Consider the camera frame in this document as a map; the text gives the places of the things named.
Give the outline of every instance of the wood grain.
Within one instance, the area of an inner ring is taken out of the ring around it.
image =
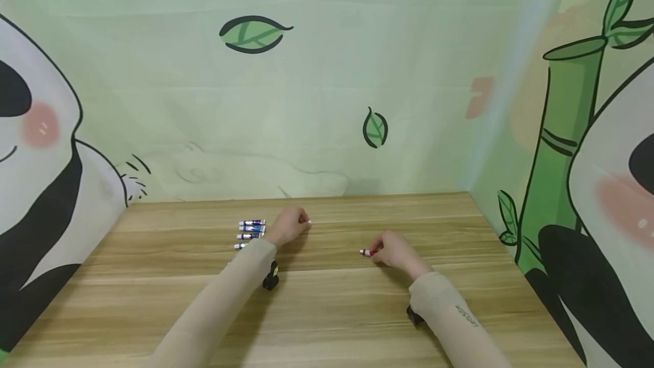
[[[383,229],[452,280],[515,367],[582,367],[465,193],[133,206],[6,367],[141,366],[232,259],[237,222],[289,204],[314,227],[278,253],[280,285],[254,293],[212,367],[448,367],[406,317],[407,279],[358,254]]]

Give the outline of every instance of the bamboo stalk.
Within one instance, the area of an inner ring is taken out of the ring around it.
[[[577,229],[577,215],[568,195],[568,174],[593,119],[607,40],[590,37],[543,55],[550,62],[547,98],[534,164],[519,217],[522,244],[516,262],[522,272],[545,271],[538,234],[547,225]]]

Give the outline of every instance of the hand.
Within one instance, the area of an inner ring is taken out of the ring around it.
[[[304,209],[294,206],[281,211],[270,229],[266,230],[263,239],[280,248],[310,228],[311,221],[309,220],[309,215],[307,215]]]
[[[434,271],[401,233],[385,231],[373,240],[370,249],[377,250],[372,261],[403,270],[414,280]]]

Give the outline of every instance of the panda mouth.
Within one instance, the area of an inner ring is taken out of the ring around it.
[[[16,152],[17,149],[18,149],[18,145],[14,145],[11,152],[9,152],[4,158],[0,158],[0,162],[7,161]]]

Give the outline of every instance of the cartoon panda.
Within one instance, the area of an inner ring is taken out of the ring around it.
[[[578,230],[539,241],[586,364],[654,367],[654,58],[595,115],[568,187]]]
[[[111,229],[135,182],[76,139],[81,121],[68,80],[0,15],[0,348],[6,352]]]

